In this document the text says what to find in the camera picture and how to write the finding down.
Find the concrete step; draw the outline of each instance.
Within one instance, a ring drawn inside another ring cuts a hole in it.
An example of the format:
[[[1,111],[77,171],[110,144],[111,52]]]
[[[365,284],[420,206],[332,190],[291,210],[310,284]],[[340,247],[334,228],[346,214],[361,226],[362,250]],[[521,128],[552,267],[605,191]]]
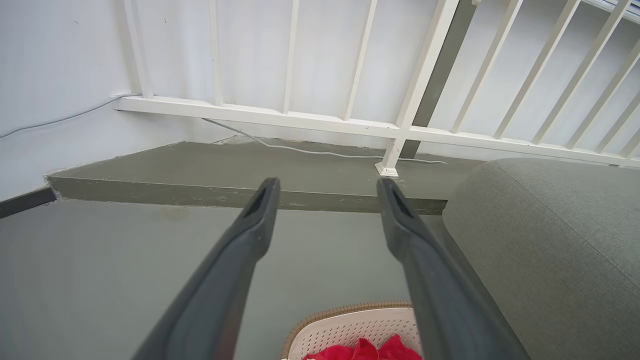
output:
[[[308,151],[383,155],[383,150],[265,139]],[[396,181],[420,214],[439,215],[481,161],[421,155],[448,164],[400,161]],[[279,177],[282,209],[377,213],[377,159],[347,159],[272,149],[244,137],[176,143],[48,176],[67,199],[242,208],[267,177]]]

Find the white wall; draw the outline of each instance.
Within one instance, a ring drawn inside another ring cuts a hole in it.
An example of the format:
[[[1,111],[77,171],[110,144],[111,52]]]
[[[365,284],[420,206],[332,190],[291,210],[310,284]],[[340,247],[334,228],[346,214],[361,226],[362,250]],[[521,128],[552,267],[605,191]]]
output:
[[[211,100],[208,0],[138,0],[154,92]],[[291,0],[218,0],[225,102],[282,108]],[[353,110],[356,119],[393,122],[429,26],[435,0],[380,0]],[[484,0],[454,64],[430,126],[447,129],[504,14]],[[524,81],[564,1],[524,0],[463,131],[492,134]],[[301,0],[291,110],[341,116],[368,0]],[[586,54],[608,13],[581,4],[508,137],[530,139]],[[546,142],[564,144],[640,36],[623,20]],[[7,0],[0,4],[0,132],[37,124],[138,88],[122,0]],[[635,95],[636,67],[580,147],[592,149]],[[257,136],[383,148],[388,140],[235,124]],[[635,114],[610,151],[640,126]],[[182,140],[231,135],[197,119],[119,113],[105,107],[0,140],[0,200],[44,186],[43,176]],[[519,156],[423,143],[420,152],[488,160]]]
[[[137,88],[123,19],[119,0],[0,2],[0,133]],[[168,76],[157,79],[167,82]],[[188,120],[109,106],[15,133],[0,139],[0,200],[45,186],[44,175],[56,170],[183,141],[193,133]],[[217,130],[210,138],[228,135]]]

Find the white railing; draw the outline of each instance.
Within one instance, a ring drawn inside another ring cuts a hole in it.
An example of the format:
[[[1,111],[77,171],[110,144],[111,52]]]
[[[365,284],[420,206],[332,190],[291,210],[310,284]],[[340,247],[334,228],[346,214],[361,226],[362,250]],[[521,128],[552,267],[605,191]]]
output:
[[[625,11],[632,0],[620,0],[612,10],[607,22],[596,37],[591,49],[585,56],[578,70],[573,75],[569,85],[565,88],[564,92],[557,100],[556,105],[553,107],[553,110],[550,112],[531,142],[505,138],[504,134],[523,100],[527,97],[529,90],[533,87],[545,68],[551,54],[567,28],[569,21],[573,17],[580,0],[567,1],[567,4],[551,31],[546,44],[542,48],[538,59],[535,61],[529,75],[520,87],[520,90],[509,107],[509,110],[493,136],[460,132],[460,128],[461,125],[464,124],[464,121],[467,120],[469,110],[476,100],[477,94],[482,88],[484,81],[489,75],[497,55],[500,53],[500,49],[502,48],[504,40],[511,29],[511,25],[518,14],[523,0],[510,0],[507,11],[503,16],[489,51],[485,56],[480,71],[477,73],[471,90],[469,91],[451,130],[413,126],[412,122],[433,71],[433,67],[435,66],[436,59],[438,58],[439,52],[442,48],[444,38],[447,30],[449,29],[449,24],[451,23],[456,10],[458,0],[438,0],[433,18],[422,45],[422,51],[404,96],[403,104],[400,112],[398,113],[397,119],[393,124],[351,118],[356,93],[358,91],[360,73],[366,56],[367,43],[369,41],[369,35],[371,33],[371,27],[376,11],[377,0],[371,0],[367,20],[365,21],[365,25],[362,30],[360,47],[356,56],[353,81],[351,83],[352,85],[348,102],[344,109],[345,115],[342,118],[289,110],[292,68],[295,57],[296,29],[298,25],[299,0],[292,0],[291,32],[289,36],[289,50],[287,56],[284,103],[281,111],[227,104],[223,102],[220,84],[220,68],[218,65],[219,47],[216,0],[209,0],[211,60],[213,69],[212,82],[214,88],[213,102],[154,96],[148,75],[148,64],[145,58],[144,44],[141,37],[140,19],[138,17],[136,3],[135,0],[124,1],[125,10],[127,12],[127,23],[129,25],[129,34],[134,48],[133,55],[135,57],[135,64],[138,70],[138,81],[140,82],[143,95],[141,97],[120,99],[114,104],[114,108],[118,110],[140,111],[186,117],[205,117],[233,122],[248,122],[253,124],[295,127],[300,129],[389,138],[393,140],[392,144],[387,149],[382,162],[376,164],[378,172],[387,176],[397,175],[395,170],[396,162],[400,155],[400,151],[407,140],[463,145],[467,147],[513,151],[620,166],[640,167],[640,160],[634,158],[634,154],[640,150],[640,131],[638,131],[635,136],[628,141],[620,154],[612,154],[605,151],[612,139],[619,135],[631,114],[640,104],[640,93],[638,93],[636,98],[629,104],[628,108],[622,113],[609,132],[603,137],[600,145],[595,151],[578,149],[575,147],[584,136],[585,132],[591,127],[594,119],[600,113],[600,110],[602,110],[602,108],[607,104],[608,100],[626,78],[631,68],[636,64],[638,58],[640,58],[640,41],[629,54],[621,69],[612,78],[609,86],[607,86],[603,94],[593,105],[591,111],[578,127],[568,144],[566,144],[566,146],[558,146],[542,142],[552,124],[560,121],[560,115],[562,114],[566,103],[575,94],[577,87],[580,85],[594,61],[604,48],[604,45],[608,41],[620,19],[624,16]]]

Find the railing baluster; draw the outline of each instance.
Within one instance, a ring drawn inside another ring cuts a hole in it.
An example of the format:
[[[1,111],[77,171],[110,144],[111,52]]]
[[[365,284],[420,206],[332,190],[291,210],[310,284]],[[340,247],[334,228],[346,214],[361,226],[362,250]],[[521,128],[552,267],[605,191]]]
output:
[[[560,98],[556,102],[556,105],[554,105],[554,108],[549,113],[549,116],[547,116],[547,118],[545,119],[545,122],[540,127],[540,130],[538,130],[538,132],[534,136],[532,141],[533,143],[539,144],[548,133],[554,122],[558,119],[558,115],[560,115],[560,113],[566,106],[566,103],[575,94],[576,89],[578,89],[578,86],[582,83],[582,80],[584,80],[587,72],[589,72],[589,69],[596,61],[596,58],[604,48],[604,45],[609,40],[609,37],[611,37],[611,34],[613,34],[613,31],[616,29],[616,26],[620,22],[620,19],[622,19],[622,17],[624,16],[630,3],[631,0],[618,1],[618,4],[611,12],[611,15],[607,19],[607,22],[605,22],[602,30],[600,30],[600,33],[596,37],[596,40],[591,45],[591,49],[587,53],[587,56],[584,57],[584,60],[578,67],[578,70],[576,70],[575,74],[571,78],[571,81],[569,81],[569,84],[566,86],[564,92],[562,93],[562,95],[560,95]]]
[[[616,120],[616,123],[613,124],[613,126],[604,136],[604,138],[602,138],[602,141],[600,141],[600,143],[596,147],[597,153],[601,154],[605,151],[607,146],[609,146],[609,144],[611,143],[611,140],[613,140],[618,135],[618,133],[620,132],[622,127],[625,125],[627,120],[631,117],[631,114],[635,112],[635,110],[638,108],[639,105],[640,105],[640,92],[638,92],[636,97],[633,100],[631,100],[631,102],[629,103],[625,111],[623,111],[622,115],[620,115],[620,117]]]
[[[367,52],[367,44],[369,43],[369,35],[371,34],[371,25],[373,24],[373,16],[376,13],[376,5],[378,0],[371,0],[369,7],[369,14],[367,15],[367,21],[365,22],[364,29],[362,30],[362,38],[360,39],[360,47],[358,48],[358,56],[356,60],[356,67],[353,71],[353,81],[351,82],[351,92],[349,93],[349,102],[347,103],[347,111],[344,115],[344,120],[351,118],[351,112],[353,111],[353,103],[356,100],[356,93],[358,92],[358,83],[360,82],[360,73],[362,72],[362,64],[364,63],[364,56]]]
[[[607,88],[602,92],[602,95],[596,101],[595,105],[591,108],[587,117],[584,118],[578,129],[575,131],[571,139],[569,139],[568,144],[566,145],[567,149],[574,149],[576,145],[582,140],[584,135],[587,133],[587,130],[593,125],[593,120],[600,114],[602,108],[605,107],[609,99],[613,96],[616,90],[620,87],[622,82],[625,80],[631,69],[633,69],[634,65],[637,63],[638,58],[640,58],[640,41],[636,43],[633,50],[629,56],[627,56],[627,60],[620,67],[616,75],[611,79]]]
[[[620,155],[626,159],[631,159],[640,150],[640,129],[636,131],[636,134],[629,140],[629,142],[622,148]]]
[[[216,0],[209,0],[209,34],[211,38],[213,99],[215,105],[222,106],[222,86],[220,85],[220,48],[218,46],[218,7]]]
[[[282,113],[289,112],[289,101],[291,100],[291,76],[293,73],[293,59],[296,52],[296,32],[298,28],[298,8],[300,0],[293,0],[291,6],[291,30],[289,31],[289,54],[287,55],[287,78],[284,85],[284,105]]]
[[[507,12],[504,14],[502,18],[502,22],[500,23],[500,27],[498,28],[498,32],[496,32],[495,37],[493,38],[493,42],[489,47],[489,51],[484,57],[484,61],[480,66],[480,70],[476,75],[476,80],[474,80],[473,85],[471,85],[471,89],[467,94],[467,98],[465,102],[462,104],[462,109],[458,113],[458,118],[453,123],[451,128],[452,133],[457,133],[460,130],[460,127],[468,118],[469,109],[473,106],[476,101],[476,96],[480,91],[480,88],[484,84],[484,81],[488,77],[491,72],[491,68],[493,67],[493,63],[495,63],[495,59],[498,58],[498,54],[500,53],[500,49],[504,44],[505,39],[507,39],[507,34],[509,34],[509,30],[513,25],[513,21],[516,19],[518,15],[518,11],[520,10],[520,6],[522,5],[522,0],[510,0],[509,6],[507,7]]]
[[[516,95],[515,99],[513,99],[509,110],[504,116],[504,119],[502,119],[500,126],[498,126],[498,130],[495,131],[495,134],[493,136],[494,138],[501,139],[504,136],[505,131],[509,127],[511,120],[513,120],[513,117],[518,111],[518,108],[527,96],[527,93],[540,77],[542,70],[545,68],[545,66],[547,66],[547,62],[549,61],[549,58],[551,58],[551,54],[556,49],[558,42],[560,42],[560,38],[564,34],[564,31],[566,30],[567,25],[569,25],[569,21],[571,21],[571,18],[573,17],[573,14],[575,13],[575,10],[578,8],[579,4],[580,0],[568,0],[566,2],[566,5],[564,6],[562,13],[560,13],[560,17],[558,18],[556,25],[547,38],[547,42],[542,47],[542,50],[540,51],[536,62],[533,64],[533,68],[531,68],[529,75],[527,75],[527,79],[522,84],[522,87],[520,87],[518,95]]]
[[[131,45],[133,47],[133,58],[136,62],[138,83],[140,84],[142,96],[147,99],[151,99],[154,96],[154,92],[151,88],[147,54],[145,52],[145,44],[142,39],[140,13],[138,12],[138,4],[136,3],[136,0],[124,0],[124,9],[127,15],[129,37],[131,38]]]

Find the sofa cushion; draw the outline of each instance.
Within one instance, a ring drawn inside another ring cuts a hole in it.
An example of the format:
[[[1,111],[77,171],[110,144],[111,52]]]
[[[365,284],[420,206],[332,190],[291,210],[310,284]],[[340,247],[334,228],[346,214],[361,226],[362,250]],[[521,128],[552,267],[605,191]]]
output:
[[[640,171],[490,161],[443,218],[532,359],[640,359]]]

